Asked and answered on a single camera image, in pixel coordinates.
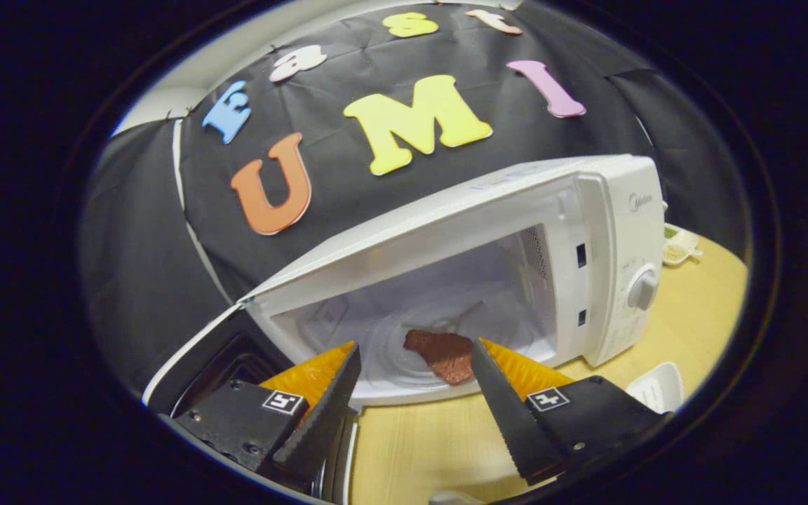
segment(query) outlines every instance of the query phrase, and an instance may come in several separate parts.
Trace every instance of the black backdrop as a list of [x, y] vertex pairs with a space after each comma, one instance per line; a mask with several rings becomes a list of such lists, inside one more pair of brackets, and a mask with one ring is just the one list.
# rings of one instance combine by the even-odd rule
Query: black backdrop
[[[71, 221], [51, 217], [59, 184], [81, 180], [65, 186], [58, 167], [100, 103], [232, 4], [0, 4], [0, 502], [238, 499], [230, 476], [205, 476], [93, 361], [78, 361], [84, 345], [71, 344], [90, 332], [67, 261]], [[808, 6], [599, 6], [725, 97], [772, 174], [785, 238], [781, 294], [748, 373], [689, 437], [591, 501], [808, 502]]]
[[[196, 232], [221, 286], [237, 300], [315, 245], [376, 215], [513, 164], [588, 154], [638, 154], [657, 162], [667, 220], [746, 255], [739, 166], [704, 112], [657, 67], [570, 17], [529, 1], [514, 12], [490, 7], [523, 28], [506, 35], [465, 15], [475, 6], [402, 6], [333, 23], [260, 58], [218, 86], [182, 122], [180, 174], [173, 175], [174, 121], [132, 128], [109, 143], [90, 182], [80, 239], [83, 279], [98, 342], [110, 365], [141, 396], [154, 373], [227, 303], [218, 297], [188, 239]], [[416, 10], [437, 32], [400, 39], [382, 20]], [[272, 83], [275, 61], [318, 44], [327, 60]], [[506, 67], [542, 61], [587, 113], [558, 119], [525, 77]], [[451, 74], [463, 100], [494, 128], [485, 140], [415, 151], [381, 177], [349, 103], [381, 93], [410, 103], [414, 83]], [[251, 116], [230, 144], [202, 119], [232, 83], [245, 81]], [[267, 198], [288, 188], [266, 153], [292, 132], [312, 185], [300, 221], [275, 236], [246, 222], [230, 188], [235, 173], [265, 160]]]

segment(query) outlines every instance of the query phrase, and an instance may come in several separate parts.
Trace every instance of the microwave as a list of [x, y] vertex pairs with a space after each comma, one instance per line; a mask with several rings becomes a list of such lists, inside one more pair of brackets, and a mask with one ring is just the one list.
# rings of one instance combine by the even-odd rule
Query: microwave
[[664, 242], [650, 158], [521, 163], [330, 237], [240, 303], [292, 363], [356, 341], [352, 405], [428, 402], [478, 384], [436, 377], [404, 349], [408, 330], [596, 367], [640, 338]]

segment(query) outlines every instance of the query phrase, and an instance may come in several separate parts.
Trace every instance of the foam letter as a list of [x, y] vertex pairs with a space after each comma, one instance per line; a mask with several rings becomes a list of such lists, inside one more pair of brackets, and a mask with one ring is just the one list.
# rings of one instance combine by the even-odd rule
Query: foam letter
[[478, 18], [481, 22], [484, 22], [485, 25], [491, 26], [491, 28], [497, 29], [497, 31], [509, 33], [510, 35], [519, 35], [523, 33], [523, 31], [516, 26], [510, 26], [504, 22], [504, 16], [500, 14], [493, 14], [488, 11], [484, 11], [482, 9], [473, 9], [471, 11], [467, 11], [467, 16], [472, 16], [474, 18]]
[[426, 14], [421, 13], [394, 14], [383, 19], [382, 25], [388, 26], [389, 33], [395, 37], [416, 37], [438, 29], [436, 22], [426, 19]]
[[302, 70], [314, 68], [326, 61], [326, 58], [320, 46], [306, 46], [292, 51], [273, 64], [276, 70], [270, 74], [270, 81], [276, 83]]
[[293, 133], [273, 144], [267, 152], [267, 156], [279, 160], [285, 184], [289, 188], [288, 198], [282, 205], [272, 207], [267, 201], [264, 186], [260, 182], [260, 160], [243, 166], [230, 182], [230, 187], [238, 193], [238, 201], [249, 226], [259, 234], [270, 236], [291, 227], [311, 204], [311, 181], [298, 152], [299, 142], [301, 134]]
[[251, 115], [250, 107], [241, 109], [248, 103], [248, 96], [238, 91], [244, 85], [245, 81], [234, 82], [224, 92], [224, 95], [220, 96], [220, 100], [214, 104], [201, 122], [202, 127], [212, 125], [220, 130], [224, 134], [224, 144], [229, 144], [233, 140], [245, 119]]
[[455, 88], [451, 76], [431, 76], [413, 86], [413, 107], [385, 95], [369, 95], [345, 108], [357, 118], [372, 148], [370, 172], [385, 175], [413, 160], [409, 149], [398, 147], [392, 133], [423, 154], [436, 149], [436, 119], [442, 126], [440, 141], [457, 147], [491, 135], [491, 125], [479, 121]]
[[510, 61], [507, 68], [513, 68], [529, 78], [535, 88], [548, 100], [548, 112], [551, 115], [558, 118], [570, 118], [581, 116], [586, 112], [584, 105], [573, 100], [567, 90], [563, 89], [563, 86], [548, 73], [547, 67], [541, 61]]

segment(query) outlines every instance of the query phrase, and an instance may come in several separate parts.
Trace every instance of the meat piece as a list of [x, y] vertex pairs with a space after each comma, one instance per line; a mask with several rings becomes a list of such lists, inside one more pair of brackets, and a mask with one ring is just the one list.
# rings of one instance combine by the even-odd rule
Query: meat piece
[[456, 333], [410, 330], [404, 349], [417, 352], [436, 376], [451, 386], [472, 378], [472, 341]]

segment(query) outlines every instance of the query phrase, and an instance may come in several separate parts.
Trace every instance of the wooden tabletop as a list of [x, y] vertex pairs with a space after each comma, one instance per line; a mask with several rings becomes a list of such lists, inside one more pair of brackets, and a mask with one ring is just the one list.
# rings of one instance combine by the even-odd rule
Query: wooden tabletop
[[[747, 268], [730, 252], [704, 237], [698, 249], [699, 259], [663, 267], [647, 326], [634, 347], [597, 368], [577, 358], [557, 370], [576, 380], [600, 375], [625, 388], [655, 365], [673, 361], [685, 398], [690, 397], [732, 335], [747, 282]], [[494, 501], [529, 489], [481, 393], [368, 407], [359, 419], [352, 505], [426, 504], [444, 491]]]

